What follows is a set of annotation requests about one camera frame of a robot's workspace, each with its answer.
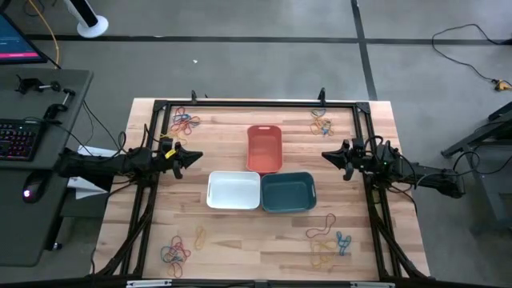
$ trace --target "monitor screen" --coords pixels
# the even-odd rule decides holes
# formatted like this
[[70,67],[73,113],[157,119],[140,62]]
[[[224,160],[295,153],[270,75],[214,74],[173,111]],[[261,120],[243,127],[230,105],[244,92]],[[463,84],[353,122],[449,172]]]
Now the monitor screen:
[[0,64],[40,62],[46,62],[42,53],[7,16],[0,14]]

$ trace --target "backlit keyboard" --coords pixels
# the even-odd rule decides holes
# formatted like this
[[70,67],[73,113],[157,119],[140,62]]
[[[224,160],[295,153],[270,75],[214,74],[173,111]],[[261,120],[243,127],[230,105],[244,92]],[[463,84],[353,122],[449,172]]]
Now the backlit keyboard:
[[0,119],[0,160],[31,161],[43,127],[39,121]]

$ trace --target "concrete floor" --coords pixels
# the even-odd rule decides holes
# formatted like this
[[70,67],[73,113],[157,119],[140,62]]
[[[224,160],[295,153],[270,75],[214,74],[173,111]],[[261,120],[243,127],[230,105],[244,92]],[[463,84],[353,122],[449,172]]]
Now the concrete floor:
[[[75,34],[63,3],[45,15],[56,34]],[[110,20],[108,35],[356,37],[350,0],[90,0]],[[21,2],[7,10],[28,34],[46,34]],[[477,23],[492,38],[512,37],[507,0],[359,0],[367,38],[429,39],[433,33]],[[443,35],[481,39],[471,28]],[[36,44],[53,56],[53,43]],[[314,98],[367,100],[358,44],[64,42],[64,68],[95,73],[88,103],[111,131],[125,129],[135,97]],[[509,46],[441,46],[473,63],[483,74],[512,79]],[[441,58],[429,45],[368,45],[378,100],[391,101],[404,155],[424,165],[448,166],[439,151],[480,126],[512,100],[496,93],[471,70]],[[79,116],[74,133],[88,138],[89,120]],[[99,128],[90,143],[112,148]],[[468,195],[455,200],[418,189],[418,220],[431,274],[441,280],[512,286],[510,234],[473,236],[468,228],[488,217],[482,195],[466,178]],[[79,277],[100,221],[66,221],[59,236],[66,247],[45,253],[35,268],[0,268],[2,282]]]

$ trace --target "butcher block tabletop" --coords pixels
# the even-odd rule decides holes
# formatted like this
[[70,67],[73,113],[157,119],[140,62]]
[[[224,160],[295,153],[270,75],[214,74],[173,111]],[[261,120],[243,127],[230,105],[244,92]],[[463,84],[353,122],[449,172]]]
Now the butcher block tabletop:
[[[126,148],[140,146],[154,100],[134,100],[126,126]],[[375,134],[400,148],[391,104],[370,102],[370,108]],[[190,256],[182,264],[182,278],[378,280],[362,176],[356,171],[350,181],[343,181],[345,171],[321,157],[323,151],[339,149],[343,139],[355,137],[351,110],[327,109],[324,117],[332,121],[334,135],[322,136],[311,133],[310,108],[185,106],[185,109],[190,116],[199,117],[201,124],[192,128],[190,135],[181,136],[185,139],[182,139],[184,148],[202,151],[204,155],[182,170],[181,180],[175,179],[172,172],[160,175],[144,278],[176,278],[171,264],[162,260],[161,249],[179,235],[184,248],[190,250]],[[162,119],[163,116],[158,119],[157,131]],[[366,134],[364,118],[361,120]],[[215,210],[206,204],[211,172],[247,171],[247,128],[261,124],[276,125],[282,131],[280,173],[307,171],[313,175],[317,205],[312,210],[270,214],[261,206],[256,210]],[[126,238],[135,191],[136,186],[130,186],[108,201],[94,254],[97,270],[107,264]],[[398,244],[421,272],[429,274],[413,203],[403,194],[388,193],[387,197]],[[335,215],[336,222],[328,235],[319,235],[312,242],[306,231],[323,229],[328,214]],[[199,246],[195,245],[198,229],[204,233],[204,244]],[[319,245],[316,241],[335,241],[337,231],[343,237],[352,238],[343,256],[337,250],[319,252],[314,247]],[[385,244],[383,247],[389,262],[389,250]],[[138,242],[134,245],[130,270],[137,254]],[[389,263],[386,267],[392,271]]]

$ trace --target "teal bowl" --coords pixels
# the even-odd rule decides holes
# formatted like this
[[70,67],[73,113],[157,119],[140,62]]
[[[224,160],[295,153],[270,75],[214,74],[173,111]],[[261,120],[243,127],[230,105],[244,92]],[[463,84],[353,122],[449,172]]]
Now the teal bowl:
[[290,213],[317,205],[313,176],[307,172],[267,174],[262,178],[262,206],[267,212]]

